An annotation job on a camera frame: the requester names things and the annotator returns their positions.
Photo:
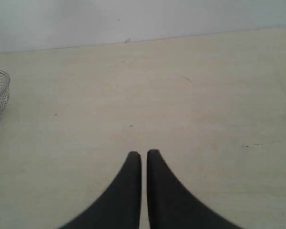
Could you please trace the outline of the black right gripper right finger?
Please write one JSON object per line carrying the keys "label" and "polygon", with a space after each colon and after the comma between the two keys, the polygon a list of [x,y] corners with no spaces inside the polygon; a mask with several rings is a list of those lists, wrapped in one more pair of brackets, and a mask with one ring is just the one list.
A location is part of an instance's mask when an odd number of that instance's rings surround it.
{"label": "black right gripper right finger", "polygon": [[147,152],[147,206],[152,229],[240,228],[192,195],[158,149]]}

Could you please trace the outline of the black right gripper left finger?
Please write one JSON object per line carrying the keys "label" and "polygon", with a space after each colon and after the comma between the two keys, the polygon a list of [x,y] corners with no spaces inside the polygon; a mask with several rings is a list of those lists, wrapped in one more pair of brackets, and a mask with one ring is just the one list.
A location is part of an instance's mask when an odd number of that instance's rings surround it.
{"label": "black right gripper left finger", "polygon": [[142,198],[142,161],[138,152],[128,153],[107,189],[62,229],[138,229]]}

